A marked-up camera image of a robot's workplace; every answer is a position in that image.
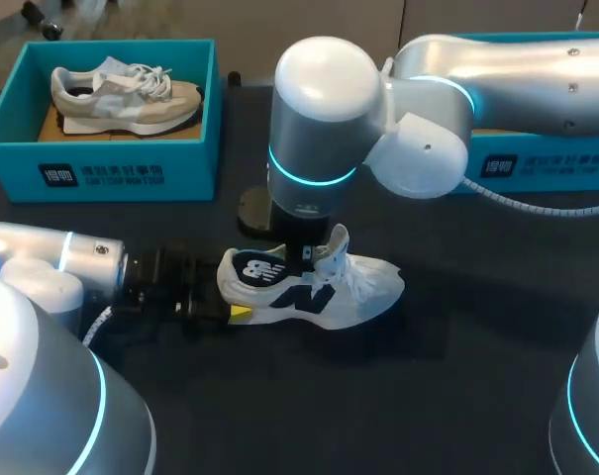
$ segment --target shoe tongue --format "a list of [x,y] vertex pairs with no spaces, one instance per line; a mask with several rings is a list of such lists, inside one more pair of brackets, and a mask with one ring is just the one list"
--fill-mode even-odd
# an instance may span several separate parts
[[123,87],[134,87],[139,83],[139,81],[134,77],[120,76],[118,74],[108,74],[102,71],[97,71],[92,77],[92,90],[98,90],[105,81],[112,82]]
[[315,270],[324,273],[336,272],[345,262],[348,246],[348,229],[343,225],[334,226],[330,241],[317,252]]
[[105,61],[97,67],[94,76],[92,77],[92,90],[96,91],[101,87],[103,81],[106,80],[108,75],[125,77],[129,74],[130,67],[124,62],[115,59],[112,56],[106,57]]

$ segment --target white shoelace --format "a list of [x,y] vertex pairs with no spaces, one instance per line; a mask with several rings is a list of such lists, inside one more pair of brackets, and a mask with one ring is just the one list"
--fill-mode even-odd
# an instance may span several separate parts
[[134,79],[138,84],[126,89],[126,92],[139,91],[154,100],[169,99],[171,97],[171,78],[167,72],[159,67],[150,67],[145,64],[130,64],[130,69],[135,72]]
[[324,285],[345,281],[352,296],[359,302],[366,302],[374,292],[375,282],[366,274],[361,272],[348,255],[333,273],[324,275],[324,272],[314,273],[313,289],[320,290]]

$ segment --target new balance sneaker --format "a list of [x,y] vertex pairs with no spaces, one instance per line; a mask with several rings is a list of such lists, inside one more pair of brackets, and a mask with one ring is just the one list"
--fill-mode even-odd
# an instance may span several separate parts
[[186,123],[202,102],[192,83],[172,81],[170,71],[127,65],[108,57],[88,72],[52,72],[50,91],[66,134],[129,131],[153,136]]
[[289,275],[285,246],[269,251],[229,249],[218,268],[218,286],[231,305],[252,309],[248,324],[302,319],[327,330],[371,320],[389,310],[405,283],[398,267],[348,254],[349,233],[336,225],[327,245],[313,251],[314,272]]

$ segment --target cardboard insert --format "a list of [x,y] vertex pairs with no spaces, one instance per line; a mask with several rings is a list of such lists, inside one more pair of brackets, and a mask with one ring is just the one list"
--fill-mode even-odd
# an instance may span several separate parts
[[104,134],[67,136],[57,124],[57,109],[50,104],[44,119],[38,142],[102,142],[102,141],[191,141],[200,139],[202,121],[196,121],[185,129],[164,134],[162,136],[140,137],[132,133],[116,131]]

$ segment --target shoe box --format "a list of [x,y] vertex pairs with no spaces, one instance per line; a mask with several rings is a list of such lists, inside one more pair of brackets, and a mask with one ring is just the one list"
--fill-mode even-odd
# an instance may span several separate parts
[[[468,34],[483,42],[599,39],[599,32]],[[473,131],[466,177],[496,193],[599,190],[599,139]],[[465,186],[453,193],[474,193]]]
[[[50,96],[52,71],[91,71],[107,56],[169,68],[172,80],[200,86],[200,119],[159,137],[66,136]],[[221,115],[211,40],[28,43],[0,96],[0,182],[15,203],[212,200]]]

